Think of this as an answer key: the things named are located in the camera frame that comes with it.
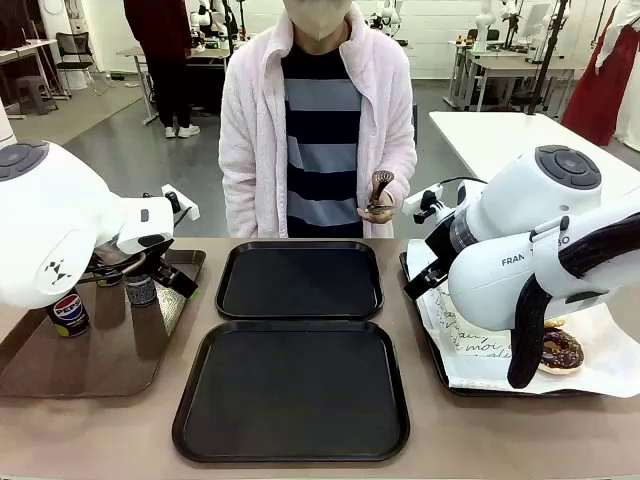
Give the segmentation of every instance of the stool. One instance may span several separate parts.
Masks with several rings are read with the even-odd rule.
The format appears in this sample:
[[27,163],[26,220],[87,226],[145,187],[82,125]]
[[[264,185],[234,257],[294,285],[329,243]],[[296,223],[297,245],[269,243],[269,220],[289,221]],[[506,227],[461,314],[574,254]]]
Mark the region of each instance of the stool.
[[[56,110],[58,105],[56,101],[49,94],[49,87],[44,78],[40,76],[26,76],[20,77],[16,80],[16,87],[18,89],[18,101],[20,102],[20,113],[26,115],[24,109],[23,92],[26,91],[31,101],[35,104],[39,115],[46,115],[49,113],[49,107],[53,106]],[[42,94],[46,94],[49,97],[43,98]]]

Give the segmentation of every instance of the red fabric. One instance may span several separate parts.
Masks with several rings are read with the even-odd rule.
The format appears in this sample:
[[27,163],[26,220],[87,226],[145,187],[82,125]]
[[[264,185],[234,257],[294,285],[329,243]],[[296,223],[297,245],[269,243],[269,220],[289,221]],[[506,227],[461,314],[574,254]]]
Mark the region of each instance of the red fabric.
[[640,34],[632,27],[625,26],[611,55],[604,61],[600,74],[596,75],[596,58],[602,50],[614,12],[615,9],[562,119],[562,125],[599,146],[609,145],[615,133],[618,111],[640,43]]
[[184,0],[124,0],[124,11],[145,55],[185,58],[185,48],[191,48],[191,29]]

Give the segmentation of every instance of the black pants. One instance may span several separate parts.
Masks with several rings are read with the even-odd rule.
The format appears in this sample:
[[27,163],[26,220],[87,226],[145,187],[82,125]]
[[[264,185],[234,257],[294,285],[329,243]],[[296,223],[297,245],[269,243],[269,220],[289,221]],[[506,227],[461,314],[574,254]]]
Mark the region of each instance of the black pants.
[[160,121],[165,127],[173,127],[173,114],[178,126],[188,127],[189,99],[187,95],[187,61],[146,56],[147,67],[153,79],[153,91]]

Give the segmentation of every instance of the doughnut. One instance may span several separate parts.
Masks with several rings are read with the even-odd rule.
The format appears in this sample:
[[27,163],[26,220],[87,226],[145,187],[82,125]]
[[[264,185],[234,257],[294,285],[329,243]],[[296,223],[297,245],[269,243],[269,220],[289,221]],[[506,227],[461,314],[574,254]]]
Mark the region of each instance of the doughnut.
[[573,373],[584,362],[584,352],[578,341],[557,328],[545,328],[540,370],[553,375]]
[[566,315],[562,315],[561,317],[550,318],[549,320],[544,321],[544,328],[560,328],[567,323]]

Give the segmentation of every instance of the pink fleece jacket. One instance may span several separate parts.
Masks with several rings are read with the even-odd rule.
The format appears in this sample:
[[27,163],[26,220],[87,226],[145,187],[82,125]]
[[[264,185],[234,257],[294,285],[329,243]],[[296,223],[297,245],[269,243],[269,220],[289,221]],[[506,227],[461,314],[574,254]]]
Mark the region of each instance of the pink fleece jacket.
[[[362,94],[358,143],[358,206],[371,195],[371,175],[389,170],[387,187],[395,205],[409,193],[416,165],[411,123],[413,92],[409,60],[392,39],[371,30],[353,3],[351,39],[340,55]],[[284,13],[278,24],[232,57],[222,98],[220,168],[233,237],[286,238],[287,133],[281,59],[293,45],[293,26]],[[393,237],[391,222],[364,223],[365,237]]]

